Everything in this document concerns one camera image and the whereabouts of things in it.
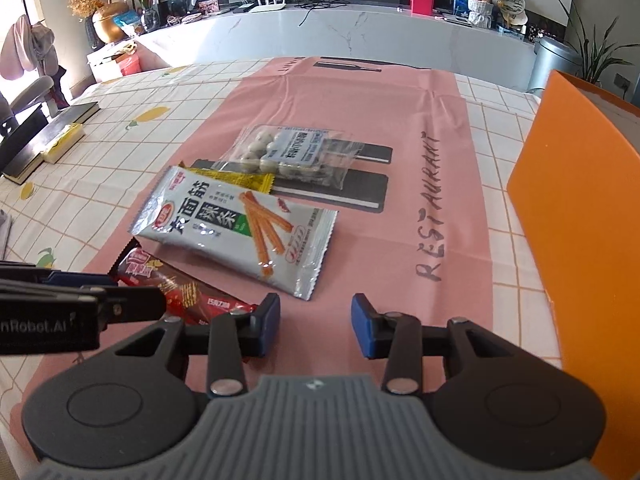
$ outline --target plastic tray of white balls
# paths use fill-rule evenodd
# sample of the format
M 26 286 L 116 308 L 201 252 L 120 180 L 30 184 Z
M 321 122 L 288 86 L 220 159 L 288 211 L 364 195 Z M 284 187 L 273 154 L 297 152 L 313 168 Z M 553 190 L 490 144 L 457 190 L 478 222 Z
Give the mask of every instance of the plastic tray of white balls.
M 362 148 L 333 130 L 260 125 L 248 128 L 223 160 L 243 173 L 273 173 L 290 180 L 341 188 Z M 229 171 L 228 162 L 216 169 Z

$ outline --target orange panel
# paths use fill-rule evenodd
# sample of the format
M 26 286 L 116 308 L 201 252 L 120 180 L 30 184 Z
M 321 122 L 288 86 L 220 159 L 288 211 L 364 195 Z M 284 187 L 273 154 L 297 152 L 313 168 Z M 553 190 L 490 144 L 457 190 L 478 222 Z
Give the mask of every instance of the orange panel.
M 640 156 L 570 76 L 551 76 L 508 192 L 551 299 L 564 369 L 607 409 L 593 463 L 640 470 Z

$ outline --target dried flower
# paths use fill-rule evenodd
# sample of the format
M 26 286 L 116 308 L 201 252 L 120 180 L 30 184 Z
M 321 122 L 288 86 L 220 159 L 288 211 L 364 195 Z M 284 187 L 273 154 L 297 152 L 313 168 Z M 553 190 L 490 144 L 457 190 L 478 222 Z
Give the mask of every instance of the dried flower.
M 88 18 L 97 9 L 104 6 L 104 0 L 69 0 L 69 9 L 75 16 Z

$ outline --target trash can lid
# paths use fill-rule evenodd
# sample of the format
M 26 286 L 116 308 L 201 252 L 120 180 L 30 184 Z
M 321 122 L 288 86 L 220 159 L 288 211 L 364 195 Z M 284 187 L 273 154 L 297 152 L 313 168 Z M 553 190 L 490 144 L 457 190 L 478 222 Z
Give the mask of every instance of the trash can lid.
M 543 46 L 548 51 L 556 54 L 556 56 L 560 56 L 569 62 L 575 64 L 580 64 L 582 62 L 580 53 L 576 52 L 573 47 L 564 43 L 560 43 L 553 38 L 548 38 L 545 36 L 544 38 L 540 39 L 540 46 Z

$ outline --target pink table runner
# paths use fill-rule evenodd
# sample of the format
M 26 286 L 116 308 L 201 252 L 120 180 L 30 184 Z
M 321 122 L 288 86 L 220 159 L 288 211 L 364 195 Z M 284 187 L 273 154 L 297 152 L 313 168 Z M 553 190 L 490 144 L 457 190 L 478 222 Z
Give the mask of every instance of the pink table runner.
M 220 108 L 178 149 L 169 164 L 216 160 L 251 124 L 330 128 L 354 139 L 390 146 L 391 165 L 356 161 L 354 168 L 389 177 L 385 209 L 373 214 L 338 208 L 337 224 L 311 301 L 285 293 L 279 340 L 271 356 L 248 365 L 262 373 L 373 373 L 351 331 L 350 302 L 363 292 L 381 312 L 400 310 L 424 324 L 453 316 L 492 326 L 492 259 L 482 187 L 465 100 L 453 74 L 402 66 L 353 63 L 359 69 L 316 66 L 319 58 L 277 59 L 245 78 Z M 127 228 L 147 190 L 86 268 L 106 272 L 130 238 Z M 271 289 L 197 254 L 141 240 L 159 258 L 246 301 Z M 112 326 L 103 346 L 139 327 Z M 439 363 L 427 363 L 428 388 L 442 380 Z M 69 364 L 45 357 L 27 391 Z M 204 359 L 195 358 L 188 384 L 204 389 Z M 12 414 L 12 433 L 19 422 Z

